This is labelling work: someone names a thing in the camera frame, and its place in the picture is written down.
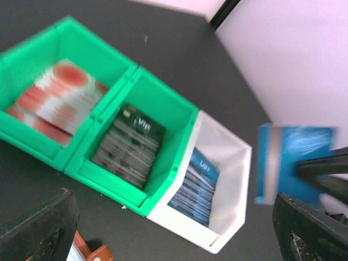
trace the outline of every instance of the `white wall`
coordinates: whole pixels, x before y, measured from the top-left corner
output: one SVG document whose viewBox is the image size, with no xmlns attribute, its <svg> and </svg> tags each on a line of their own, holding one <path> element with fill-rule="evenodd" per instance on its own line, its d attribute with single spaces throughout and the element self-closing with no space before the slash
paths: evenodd
<svg viewBox="0 0 348 261">
<path fill-rule="evenodd" d="M 274 123 L 347 128 L 348 146 L 347 0 L 241 0 L 217 35 Z"/>
<path fill-rule="evenodd" d="M 204 16 L 210 21 L 225 0 L 131 0 Z"/>
</svg>

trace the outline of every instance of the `stack of cards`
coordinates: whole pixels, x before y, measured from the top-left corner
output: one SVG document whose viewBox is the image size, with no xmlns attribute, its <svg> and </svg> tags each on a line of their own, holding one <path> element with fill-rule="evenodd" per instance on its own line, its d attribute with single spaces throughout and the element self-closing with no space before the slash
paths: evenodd
<svg viewBox="0 0 348 261">
<path fill-rule="evenodd" d="M 67 145 L 107 90 L 94 77 L 64 59 L 47 69 L 7 111 L 51 139 Z"/>
<path fill-rule="evenodd" d="M 219 169 L 194 148 L 184 182 L 168 206 L 208 227 L 219 174 Z"/>
<path fill-rule="evenodd" d="M 128 104 L 120 109 L 92 161 L 142 190 L 165 128 Z"/>
</svg>

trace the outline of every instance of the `storage bin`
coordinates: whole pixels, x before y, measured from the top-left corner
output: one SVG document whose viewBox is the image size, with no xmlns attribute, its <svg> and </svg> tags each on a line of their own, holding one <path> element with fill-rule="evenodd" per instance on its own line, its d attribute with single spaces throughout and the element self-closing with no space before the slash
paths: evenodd
<svg viewBox="0 0 348 261">
<path fill-rule="evenodd" d="M 119 108 L 125 104 L 135 106 L 166 129 L 143 191 L 91 161 Z M 176 180 L 197 115 L 196 106 L 139 68 L 91 126 L 65 173 L 146 216 Z"/>
<path fill-rule="evenodd" d="M 66 147 L 5 113 L 46 68 L 64 58 L 109 88 Z M 57 22 L 0 56 L 0 138 L 55 169 L 63 170 L 87 130 L 127 83 L 136 67 L 73 18 Z"/>
<path fill-rule="evenodd" d="M 221 171 L 208 228 L 167 205 L 183 183 L 194 147 Z M 211 253 L 218 253 L 245 222 L 250 162 L 251 147 L 200 111 L 178 175 L 147 218 Z"/>
</svg>

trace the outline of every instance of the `gray table surface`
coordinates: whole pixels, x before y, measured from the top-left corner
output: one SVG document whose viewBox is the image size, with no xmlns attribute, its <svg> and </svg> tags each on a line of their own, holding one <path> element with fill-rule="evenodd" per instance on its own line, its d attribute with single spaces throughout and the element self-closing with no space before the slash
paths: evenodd
<svg viewBox="0 0 348 261">
<path fill-rule="evenodd" d="M 0 52 L 72 15 L 256 148 L 264 110 L 203 17 L 123 0 L 0 1 Z M 61 187 L 76 195 L 78 230 L 115 260 L 282 260 L 271 207 L 253 203 L 255 152 L 246 223 L 213 255 L 85 185 L 0 141 L 0 223 L 45 202 Z"/>
</svg>

